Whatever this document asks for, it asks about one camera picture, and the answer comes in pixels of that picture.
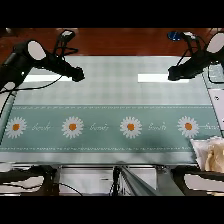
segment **crumpled bag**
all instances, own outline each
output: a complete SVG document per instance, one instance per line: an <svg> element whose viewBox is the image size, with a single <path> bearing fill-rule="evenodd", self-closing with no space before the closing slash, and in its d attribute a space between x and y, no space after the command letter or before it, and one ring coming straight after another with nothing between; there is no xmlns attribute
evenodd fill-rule
<svg viewBox="0 0 224 224"><path fill-rule="evenodd" d="M209 146L208 157L205 163L206 171L224 173L224 144ZM224 196L224 193L209 192L214 196Z"/></svg>

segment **yellow flower center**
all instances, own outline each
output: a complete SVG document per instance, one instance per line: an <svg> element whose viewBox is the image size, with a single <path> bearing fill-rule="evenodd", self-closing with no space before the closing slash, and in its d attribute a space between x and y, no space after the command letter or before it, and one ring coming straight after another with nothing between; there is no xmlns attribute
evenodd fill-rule
<svg viewBox="0 0 224 224"><path fill-rule="evenodd" d="M185 124L185 128L186 128L188 131L192 130L192 124L190 124L190 123L186 123L186 124Z"/></svg>
<svg viewBox="0 0 224 224"><path fill-rule="evenodd" d="M128 130L129 131L135 130L135 126L133 124L128 124Z"/></svg>
<svg viewBox="0 0 224 224"><path fill-rule="evenodd" d="M13 131L18 131L19 128L20 128L20 125L19 125L19 124L14 124L14 125L12 126L12 130L13 130Z"/></svg>
<svg viewBox="0 0 224 224"><path fill-rule="evenodd" d="M71 131L74 131L74 130L76 129L76 124L70 124L70 125L69 125L69 129L70 129Z"/></svg>

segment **daisy print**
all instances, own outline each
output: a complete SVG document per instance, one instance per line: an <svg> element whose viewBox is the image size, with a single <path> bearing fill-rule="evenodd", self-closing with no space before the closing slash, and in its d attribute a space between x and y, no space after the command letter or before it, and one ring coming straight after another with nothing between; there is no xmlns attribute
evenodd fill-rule
<svg viewBox="0 0 224 224"><path fill-rule="evenodd" d="M177 127L179 127L179 131L182 131L182 135L188 138L193 138L199 133L199 126L194 118L182 117L178 121Z"/></svg>
<svg viewBox="0 0 224 224"><path fill-rule="evenodd" d="M75 138L82 134L83 126L83 121L78 117L69 117L62 125L63 135L66 138Z"/></svg>
<svg viewBox="0 0 224 224"><path fill-rule="evenodd" d="M6 135L8 138L17 138L26 130L26 121L22 117L15 117L8 122L6 126Z"/></svg>
<svg viewBox="0 0 224 224"><path fill-rule="evenodd" d="M120 131L123 132L126 138L135 138L141 134L140 131L142 130L140 121L134 117L126 117L123 119L120 127Z"/></svg>

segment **wooden floor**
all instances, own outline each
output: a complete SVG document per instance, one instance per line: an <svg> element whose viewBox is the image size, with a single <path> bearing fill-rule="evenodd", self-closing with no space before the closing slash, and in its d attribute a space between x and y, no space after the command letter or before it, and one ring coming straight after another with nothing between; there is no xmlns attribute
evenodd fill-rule
<svg viewBox="0 0 224 224"><path fill-rule="evenodd" d="M0 37L0 63L9 56L14 44L27 39L36 39L52 51L57 35L65 28L11 29L14 36ZM217 29L223 28L74 28L76 37L68 47L78 48L77 55L181 56L187 45L169 40L169 31L190 31L208 42Z"/></svg>

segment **dotted line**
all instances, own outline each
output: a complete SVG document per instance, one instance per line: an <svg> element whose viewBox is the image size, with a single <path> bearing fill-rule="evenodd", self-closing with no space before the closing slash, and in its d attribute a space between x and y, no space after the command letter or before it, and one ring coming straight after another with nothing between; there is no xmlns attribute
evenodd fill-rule
<svg viewBox="0 0 224 224"><path fill-rule="evenodd" d="M145 150L189 150L190 147L179 148L0 148L0 150L20 150L20 151L145 151Z"/></svg>
<svg viewBox="0 0 224 224"><path fill-rule="evenodd" d="M18 107L18 106L13 106L12 109L14 110L36 110L36 109L213 109L212 106L131 106L131 107L126 107L126 106L46 106L46 107Z"/></svg>

